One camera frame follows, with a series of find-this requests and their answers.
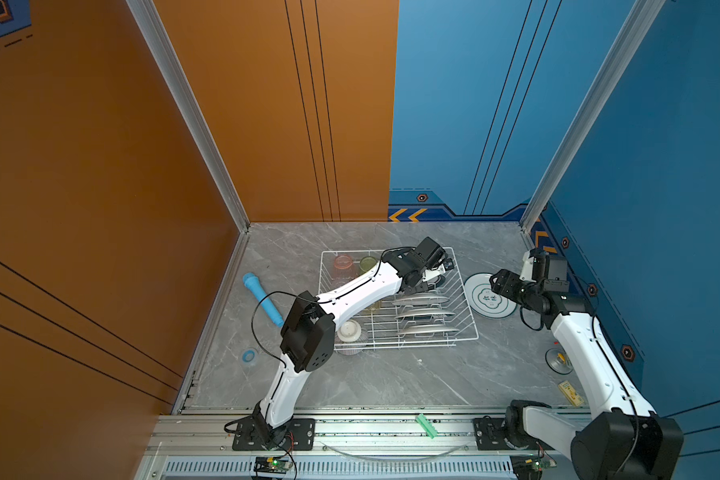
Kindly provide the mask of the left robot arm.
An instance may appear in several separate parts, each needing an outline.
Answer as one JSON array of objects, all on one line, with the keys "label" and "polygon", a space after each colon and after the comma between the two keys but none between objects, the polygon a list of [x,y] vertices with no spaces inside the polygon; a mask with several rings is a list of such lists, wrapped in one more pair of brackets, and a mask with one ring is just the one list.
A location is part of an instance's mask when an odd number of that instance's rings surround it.
[{"label": "left robot arm", "polygon": [[384,250],[370,271],[337,289],[293,294],[280,330],[277,373],[254,407],[255,421],[265,430],[275,430],[293,418],[306,380],[331,357],[336,332],[352,317],[386,297],[424,292],[453,268],[446,250],[426,237],[415,247]]}]

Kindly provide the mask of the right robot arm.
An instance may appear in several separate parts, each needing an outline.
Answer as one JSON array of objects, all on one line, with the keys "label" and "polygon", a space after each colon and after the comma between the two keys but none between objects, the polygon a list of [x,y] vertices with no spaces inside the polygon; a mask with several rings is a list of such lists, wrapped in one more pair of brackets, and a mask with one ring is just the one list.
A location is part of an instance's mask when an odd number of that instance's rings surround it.
[{"label": "right robot arm", "polygon": [[504,429],[513,447],[546,444],[572,462],[580,479],[669,479],[684,435],[658,415],[608,344],[590,301],[569,290],[565,258],[529,250],[520,273],[490,277],[493,293],[539,315],[578,376],[591,414],[578,426],[541,403],[514,400]]}]

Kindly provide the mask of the small metal dish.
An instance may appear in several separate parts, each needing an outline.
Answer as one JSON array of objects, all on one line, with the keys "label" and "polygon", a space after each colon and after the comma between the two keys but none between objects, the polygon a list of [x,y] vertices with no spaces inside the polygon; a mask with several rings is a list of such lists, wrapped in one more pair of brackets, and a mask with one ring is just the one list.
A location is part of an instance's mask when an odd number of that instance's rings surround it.
[{"label": "small metal dish", "polygon": [[572,363],[562,348],[548,349],[545,353],[545,362],[558,375],[569,375],[573,372]]}]

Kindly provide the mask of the green transparent cup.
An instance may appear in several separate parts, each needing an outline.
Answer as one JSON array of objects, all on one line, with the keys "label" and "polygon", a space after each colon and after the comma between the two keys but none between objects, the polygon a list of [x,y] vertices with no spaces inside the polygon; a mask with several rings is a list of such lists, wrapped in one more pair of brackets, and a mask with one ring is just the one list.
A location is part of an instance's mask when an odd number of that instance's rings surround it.
[{"label": "green transparent cup", "polygon": [[376,257],[371,256],[371,255],[364,256],[358,262],[358,272],[361,275],[371,272],[377,267],[378,263],[379,263],[379,260]]}]

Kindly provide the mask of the pink transparent cup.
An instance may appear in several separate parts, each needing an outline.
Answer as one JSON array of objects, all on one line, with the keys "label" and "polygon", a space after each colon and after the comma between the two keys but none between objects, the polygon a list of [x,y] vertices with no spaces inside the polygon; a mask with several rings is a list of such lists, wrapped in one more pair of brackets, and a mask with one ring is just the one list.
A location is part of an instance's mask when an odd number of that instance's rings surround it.
[{"label": "pink transparent cup", "polygon": [[337,281],[350,281],[357,276],[353,258],[348,254],[338,254],[333,261],[333,278]]}]

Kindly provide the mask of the clear upside-down glass bowl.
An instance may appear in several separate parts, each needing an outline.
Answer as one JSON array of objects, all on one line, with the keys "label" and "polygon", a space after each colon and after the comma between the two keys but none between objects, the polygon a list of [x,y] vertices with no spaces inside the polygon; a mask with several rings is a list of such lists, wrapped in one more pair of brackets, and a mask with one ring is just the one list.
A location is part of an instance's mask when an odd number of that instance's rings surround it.
[{"label": "clear upside-down glass bowl", "polygon": [[355,320],[346,321],[336,332],[334,349],[339,354],[345,356],[357,355],[367,345],[367,332]]}]

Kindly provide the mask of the yellow block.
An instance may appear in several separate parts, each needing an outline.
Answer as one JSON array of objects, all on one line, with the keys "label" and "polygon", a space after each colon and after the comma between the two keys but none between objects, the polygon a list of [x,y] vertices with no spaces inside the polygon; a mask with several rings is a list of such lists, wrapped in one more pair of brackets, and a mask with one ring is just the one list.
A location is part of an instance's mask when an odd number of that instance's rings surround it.
[{"label": "yellow block", "polygon": [[571,405],[581,407],[585,404],[584,397],[578,393],[576,388],[569,381],[559,383],[558,388]]}]

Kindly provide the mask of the right circuit board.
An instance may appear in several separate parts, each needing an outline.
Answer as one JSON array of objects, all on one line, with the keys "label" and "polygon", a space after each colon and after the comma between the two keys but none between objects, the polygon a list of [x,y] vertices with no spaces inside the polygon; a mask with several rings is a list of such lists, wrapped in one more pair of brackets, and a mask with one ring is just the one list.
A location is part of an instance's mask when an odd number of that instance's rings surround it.
[{"label": "right circuit board", "polygon": [[542,480],[544,471],[550,466],[548,459],[511,457],[513,473],[518,480]]}]

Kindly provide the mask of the circuit board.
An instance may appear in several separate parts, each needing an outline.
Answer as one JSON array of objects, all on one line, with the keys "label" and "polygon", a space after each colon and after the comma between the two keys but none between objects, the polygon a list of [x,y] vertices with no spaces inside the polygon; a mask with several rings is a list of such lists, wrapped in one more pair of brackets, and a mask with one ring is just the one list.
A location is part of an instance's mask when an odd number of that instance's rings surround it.
[{"label": "circuit board", "polygon": [[256,457],[252,469],[256,479],[283,479],[293,472],[293,462],[281,457]]},{"label": "circuit board", "polygon": [[550,466],[548,459],[511,457],[513,473],[518,480],[542,480],[544,471]]}]

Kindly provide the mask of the left circuit board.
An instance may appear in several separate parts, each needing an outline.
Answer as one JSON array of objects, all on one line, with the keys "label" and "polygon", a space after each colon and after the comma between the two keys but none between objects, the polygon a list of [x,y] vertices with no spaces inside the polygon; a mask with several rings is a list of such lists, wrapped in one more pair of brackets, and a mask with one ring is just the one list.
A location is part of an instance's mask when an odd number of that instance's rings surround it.
[{"label": "left circuit board", "polygon": [[256,457],[252,469],[256,479],[283,479],[293,472],[293,462],[281,457]]}]

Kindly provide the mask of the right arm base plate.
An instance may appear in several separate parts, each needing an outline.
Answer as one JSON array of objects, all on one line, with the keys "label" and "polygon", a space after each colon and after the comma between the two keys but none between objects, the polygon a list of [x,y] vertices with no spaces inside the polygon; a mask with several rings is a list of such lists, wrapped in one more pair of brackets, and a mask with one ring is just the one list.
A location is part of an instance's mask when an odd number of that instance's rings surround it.
[{"label": "right arm base plate", "polygon": [[507,429],[503,418],[482,416],[472,420],[476,447],[479,451],[512,450],[507,442]]}]

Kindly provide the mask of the green clip on rail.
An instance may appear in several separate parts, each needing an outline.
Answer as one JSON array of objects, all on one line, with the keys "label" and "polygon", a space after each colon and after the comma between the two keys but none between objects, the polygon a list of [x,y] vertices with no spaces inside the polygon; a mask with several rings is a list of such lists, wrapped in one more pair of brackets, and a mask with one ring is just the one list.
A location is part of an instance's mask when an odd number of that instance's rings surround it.
[{"label": "green clip on rail", "polygon": [[428,438],[434,439],[439,435],[434,424],[424,414],[418,414],[415,417],[415,421],[423,429]]}]

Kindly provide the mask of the aluminium front rail frame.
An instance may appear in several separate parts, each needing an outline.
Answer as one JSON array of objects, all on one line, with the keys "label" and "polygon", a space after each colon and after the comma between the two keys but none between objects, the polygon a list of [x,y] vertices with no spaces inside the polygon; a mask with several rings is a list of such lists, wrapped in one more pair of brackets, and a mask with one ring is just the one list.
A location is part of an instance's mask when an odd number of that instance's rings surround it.
[{"label": "aluminium front rail frame", "polygon": [[[548,459],[543,479],[574,479],[572,462],[552,447],[479,451],[472,420],[503,418],[503,408],[326,408],[299,410],[315,420],[311,451],[233,451],[228,427],[243,410],[198,410],[162,416],[138,464],[137,479],[256,479],[256,457],[291,460],[283,479],[517,479],[511,457]],[[424,414],[439,435],[416,423]]]}]

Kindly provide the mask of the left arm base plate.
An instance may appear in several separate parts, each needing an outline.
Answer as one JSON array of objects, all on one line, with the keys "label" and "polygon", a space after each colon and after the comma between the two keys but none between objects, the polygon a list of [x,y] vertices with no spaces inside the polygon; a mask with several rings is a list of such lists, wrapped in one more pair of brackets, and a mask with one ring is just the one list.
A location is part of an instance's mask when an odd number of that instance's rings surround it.
[{"label": "left arm base plate", "polygon": [[251,417],[244,417],[228,430],[233,435],[233,451],[311,451],[315,440],[312,418],[293,418],[270,429],[267,425],[258,426]]}]

